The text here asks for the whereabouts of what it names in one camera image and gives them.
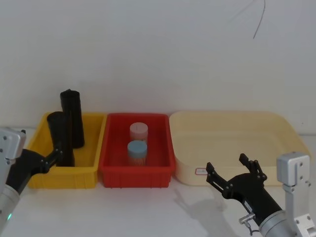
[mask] red plastic bin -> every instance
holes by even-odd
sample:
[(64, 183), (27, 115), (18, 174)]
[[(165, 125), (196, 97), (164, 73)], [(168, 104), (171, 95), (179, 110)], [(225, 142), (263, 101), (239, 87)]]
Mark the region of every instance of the red plastic bin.
[[(146, 166), (130, 166), (127, 144), (129, 127), (148, 126)], [(109, 114), (100, 154), (99, 169), (107, 188), (166, 188), (175, 170), (169, 118), (163, 114)]]

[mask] yellow plastic bin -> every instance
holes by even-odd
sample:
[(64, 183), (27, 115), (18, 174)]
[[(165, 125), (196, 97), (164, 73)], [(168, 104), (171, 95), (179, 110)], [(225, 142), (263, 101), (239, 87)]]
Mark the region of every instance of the yellow plastic bin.
[[(47, 156), (53, 149), (45, 114), (27, 149)], [(34, 189), (92, 189), (98, 182), (97, 170), (107, 116), (82, 114), (85, 145), (74, 149), (76, 167), (51, 167), (47, 174), (34, 175), (28, 186)]]

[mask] blue lid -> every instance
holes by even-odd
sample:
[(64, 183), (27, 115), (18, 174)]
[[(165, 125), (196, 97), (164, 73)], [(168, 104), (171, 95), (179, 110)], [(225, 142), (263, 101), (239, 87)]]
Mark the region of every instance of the blue lid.
[(142, 159), (147, 155), (147, 144), (143, 141), (132, 141), (127, 145), (128, 156), (135, 159)]

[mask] robotic arm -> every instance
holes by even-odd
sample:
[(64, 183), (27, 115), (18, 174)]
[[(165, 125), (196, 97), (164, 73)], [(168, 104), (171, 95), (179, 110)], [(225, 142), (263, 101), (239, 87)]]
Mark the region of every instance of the robotic arm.
[(0, 234), (30, 178), (47, 173), (63, 157), (60, 146), (56, 146), (47, 157), (23, 149), (25, 140), (24, 132), (0, 128)]
[[(207, 182), (221, 192), (225, 199), (239, 201), (248, 215), (239, 219), (253, 232), (263, 237), (316, 237), (316, 228), (309, 215), (309, 169), (310, 157), (293, 152), (277, 159), (277, 179), (285, 190), (286, 211), (264, 188), (267, 176), (259, 162), (241, 154), (239, 161), (247, 167), (249, 173), (235, 176), (229, 181), (219, 176), (211, 163), (207, 164)], [(252, 230), (248, 221), (254, 220), (259, 226)]]

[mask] plastic bin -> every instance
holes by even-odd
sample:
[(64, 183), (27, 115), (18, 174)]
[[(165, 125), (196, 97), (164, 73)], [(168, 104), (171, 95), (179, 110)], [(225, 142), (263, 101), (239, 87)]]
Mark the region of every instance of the plastic bin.
[[(146, 166), (130, 166), (128, 162), (129, 127), (135, 122), (148, 126)], [(168, 187), (175, 169), (168, 116), (109, 114), (99, 168), (107, 188)]]
[[(31, 139), (29, 150), (47, 156), (52, 141), (45, 114)], [(76, 167), (51, 167), (47, 174), (34, 175), (28, 186), (35, 189), (91, 189), (97, 183), (97, 170), (106, 124), (105, 114), (82, 115), (85, 146), (74, 149)]]
[(277, 158), (293, 151), (310, 155), (292, 126), (270, 112), (183, 111), (170, 117), (176, 158), (176, 177), (188, 185), (207, 185), (206, 164), (229, 180), (249, 171), (238, 161), (240, 153), (257, 159), (268, 179), (277, 181)]

